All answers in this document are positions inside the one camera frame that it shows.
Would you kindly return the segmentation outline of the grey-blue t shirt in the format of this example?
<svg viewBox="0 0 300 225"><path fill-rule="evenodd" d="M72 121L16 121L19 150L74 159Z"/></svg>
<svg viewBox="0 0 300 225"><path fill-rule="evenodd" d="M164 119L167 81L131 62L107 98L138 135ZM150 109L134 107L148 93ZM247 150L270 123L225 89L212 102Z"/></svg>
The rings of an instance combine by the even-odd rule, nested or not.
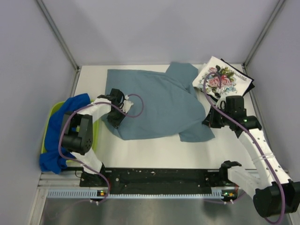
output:
<svg viewBox="0 0 300 225"><path fill-rule="evenodd" d="M215 136L203 125L204 106L192 85L198 68L172 62L165 72L109 69L105 94L119 89L134 104L119 128L104 116L108 130L123 140L152 139L178 134L182 142L206 142Z"/></svg>

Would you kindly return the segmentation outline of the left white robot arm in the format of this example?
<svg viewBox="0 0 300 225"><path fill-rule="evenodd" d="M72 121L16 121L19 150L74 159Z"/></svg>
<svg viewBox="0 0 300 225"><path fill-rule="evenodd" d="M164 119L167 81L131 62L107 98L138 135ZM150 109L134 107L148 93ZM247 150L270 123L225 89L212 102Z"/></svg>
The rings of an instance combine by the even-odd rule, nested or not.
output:
<svg viewBox="0 0 300 225"><path fill-rule="evenodd" d="M101 171L103 163L93 150L93 126L101 118L106 117L109 125L118 129L129 111L131 102L129 96L119 89L112 89L108 95L100 95L86 106L81 106L78 112L66 112L61 125L61 148L66 149L75 160L90 174L90 180L96 186L106 182L106 174Z"/></svg>

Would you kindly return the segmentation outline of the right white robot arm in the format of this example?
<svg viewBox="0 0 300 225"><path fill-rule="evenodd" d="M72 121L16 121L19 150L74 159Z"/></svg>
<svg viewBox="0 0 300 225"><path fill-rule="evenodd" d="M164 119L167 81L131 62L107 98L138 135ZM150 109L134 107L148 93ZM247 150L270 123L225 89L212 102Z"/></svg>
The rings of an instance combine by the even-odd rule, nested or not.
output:
<svg viewBox="0 0 300 225"><path fill-rule="evenodd" d="M238 185L252 198L263 218L294 213L300 205L300 183L293 181L280 166L255 116L248 116L242 96L221 97L211 104L202 122L210 128L229 127L246 148L258 177L251 175L236 161L221 165L219 181L223 185Z"/></svg>

